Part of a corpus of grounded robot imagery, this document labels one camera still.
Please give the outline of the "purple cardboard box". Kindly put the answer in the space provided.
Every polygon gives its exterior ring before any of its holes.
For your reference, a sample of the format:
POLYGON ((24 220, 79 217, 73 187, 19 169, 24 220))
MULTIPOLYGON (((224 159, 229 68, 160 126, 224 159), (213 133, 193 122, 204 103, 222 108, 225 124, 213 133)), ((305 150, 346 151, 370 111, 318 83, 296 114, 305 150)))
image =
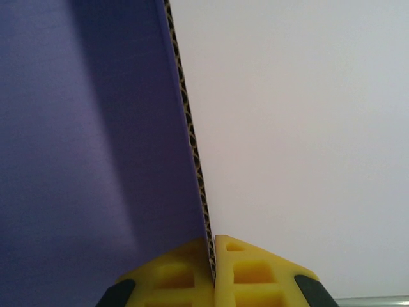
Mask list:
POLYGON ((206 236, 168 0, 0 0, 0 307, 95 307, 206 236))

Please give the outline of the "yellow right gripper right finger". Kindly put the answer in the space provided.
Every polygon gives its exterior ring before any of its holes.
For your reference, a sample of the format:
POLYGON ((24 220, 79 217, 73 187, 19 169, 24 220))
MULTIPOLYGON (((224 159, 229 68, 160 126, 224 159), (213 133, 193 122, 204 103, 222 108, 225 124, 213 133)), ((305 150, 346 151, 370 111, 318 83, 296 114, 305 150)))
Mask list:
POLYGON ((339 307, 301 265, 227 235, 215 252, 215 307, 339 307))

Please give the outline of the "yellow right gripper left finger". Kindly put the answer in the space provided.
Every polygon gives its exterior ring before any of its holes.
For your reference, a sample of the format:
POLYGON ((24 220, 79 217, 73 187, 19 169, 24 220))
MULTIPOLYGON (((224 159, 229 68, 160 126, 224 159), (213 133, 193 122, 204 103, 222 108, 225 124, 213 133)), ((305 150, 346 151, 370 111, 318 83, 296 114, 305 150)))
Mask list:
POLYGON ((214 307, 205 240, 192 240, 120 276, 95 307, 214 307))

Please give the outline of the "aluminium table side rail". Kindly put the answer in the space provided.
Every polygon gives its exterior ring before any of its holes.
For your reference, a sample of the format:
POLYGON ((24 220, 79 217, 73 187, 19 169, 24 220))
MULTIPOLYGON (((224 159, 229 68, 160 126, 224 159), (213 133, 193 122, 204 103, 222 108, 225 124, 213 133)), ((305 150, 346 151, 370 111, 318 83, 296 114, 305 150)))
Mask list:
POLYGON ((336 299, 339 307, 409 307, 409 295, 336 299))

